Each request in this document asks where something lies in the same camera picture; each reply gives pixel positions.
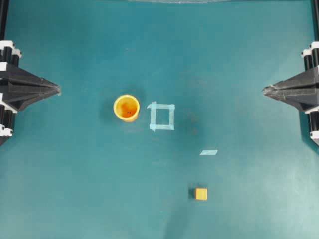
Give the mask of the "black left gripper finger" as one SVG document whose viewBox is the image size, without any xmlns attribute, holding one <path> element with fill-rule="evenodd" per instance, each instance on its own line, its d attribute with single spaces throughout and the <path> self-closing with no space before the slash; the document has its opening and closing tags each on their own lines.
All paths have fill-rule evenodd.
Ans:
<svg viewBox="0 0 319 239">
<path fill-rule="evenodd" d="M 34 85 L 59 89 L 57 84 L 50 82 L 45 78 L 38 77 L 15 65 L 1 65 L 0 78 L 20 85 Z"/>
<path fill-rule="evenodd" d="M 1 86 L 0 104 L 6 110 L 11 110 L 16 114 L 31 104 L 60 93 L 59 87 Z"/>
</svg>

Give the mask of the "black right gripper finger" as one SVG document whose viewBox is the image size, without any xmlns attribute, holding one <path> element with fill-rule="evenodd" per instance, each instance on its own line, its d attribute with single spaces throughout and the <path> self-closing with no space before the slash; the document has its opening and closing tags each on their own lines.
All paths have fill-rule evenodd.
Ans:
<svg viewBox="0 0 319 239">
<path fill-rule="evenodd" d="M 268 94 L 272 91 L 278 91 L 278 90 L 315 88 L 318 86 L 319 86 L 319 67 L 315 66 L 291 78 L 288 78 L 283 81 L 279 81 L 275 84 L 270 84 L 269 86 L 266 86 L 262 90 L 262 92 L 263 94 Z"/>
<path fill-rule="evenodd" d="M 275 89 L 268 86 L 263 89 L 263 94 L 289 104 L 301 112 L 319 106 L 319 90 L 317 88 Z"/>
</svg>

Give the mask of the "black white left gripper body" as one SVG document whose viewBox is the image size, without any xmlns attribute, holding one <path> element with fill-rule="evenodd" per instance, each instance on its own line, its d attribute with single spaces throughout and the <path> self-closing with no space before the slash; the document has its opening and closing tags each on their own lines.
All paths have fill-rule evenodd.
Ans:
<svg viewBox="0 0 319 239">
<path fill-rule="evenodd" d="M 11 40 L 0 41 L 0 70 L 6 70 L 7 64 L 18 66 L 22 53 Z M 0 78 L 0 145 L 13 136 L 17 110 L 4 102 L 5 79 Z"/>
</svg>

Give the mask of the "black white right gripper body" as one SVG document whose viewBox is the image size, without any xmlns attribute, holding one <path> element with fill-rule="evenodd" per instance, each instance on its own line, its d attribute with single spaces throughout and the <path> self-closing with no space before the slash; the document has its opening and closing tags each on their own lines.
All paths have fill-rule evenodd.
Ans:
<svg viewBox="0 0 319 239">
<path fill-rule="evenodd" d="M 319 65 L 319 42 L 314 41 L 309 45 L 308 49 L 304 49 L 301 53 L 304 60 L 305 70 L 318 68 Z M 319 145 L 319 104 L 305 111 L 308 117 L 309 136 L 310 139 L 318 146 Z"/>
</svg>

